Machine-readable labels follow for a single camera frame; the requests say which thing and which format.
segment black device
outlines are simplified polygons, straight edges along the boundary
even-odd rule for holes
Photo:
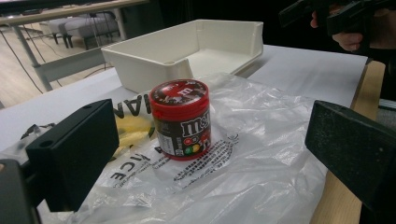
[[[39,223],[36,207],[77,211],[119,146],[110,99],[85,105],[27,148],[19,165],[0,160],[2,224]]]
[[[342,8],[330,13],[333,5]],[[325,26],[328,35],[341,32],[363,34],[361,47],[355,53],[364,53],[370,47],[369,28],[375,11],[394,8],[396,0],[299,0],[278,13],[280,25],[286,27],[307,13],[317,12],[318,26]]]
[[[396,132],[341,105],[315,101],[306,147],[363,203],[395,223]]]

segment red lid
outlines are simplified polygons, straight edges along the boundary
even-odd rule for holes
[[[194,79],[177,79],[155,87],[149,94],[153,115],[183,116],[205,110],[208,105],[208,87]]]

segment table surface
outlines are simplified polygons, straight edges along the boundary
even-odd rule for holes
[[[112,8],[129,7],[137,4],[147,3],[149,0],[114,0],[111,2],[95,3],[87,6],[73,6],[44,10],[40,14],[15,16],[13,18],[0,17],[0,25],[9,26],[23,25],[39,21],[49,21],[57,18],[77,16],[85,13],[93,13]]]
[[[366,65],[366,61],[366,57],[356,55],[264,45],[263,55],[238,75],[288,93],[347,105],[374,119],[385,65],[378,62]],[[112,68],[2,109],[0,151],[15,144],[33,124],[58,122],[80,107],[101,99],[120,102],[134,96],[135,92],[121,86]],[[329,172],[311,223],[359,223],[360,210],[361,202]]]

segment product label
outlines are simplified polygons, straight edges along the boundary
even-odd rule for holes
[[[189,157],[210,147],[209,109],[197,118],[183,121],[155,119],[158,141],[170,155]]]
[[[160,105],[188,105],[199,101],[206,91],[199,81],[180,80],[164,84],[152,93],[152,97]]]

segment wooden edge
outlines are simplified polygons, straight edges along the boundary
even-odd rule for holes
[[[351,109],[369,119],[376,118],[384,73],[383,63],[371,61],[365,66]],[[329,171],[310,223],[359,224],[360,216],[361,201]]]

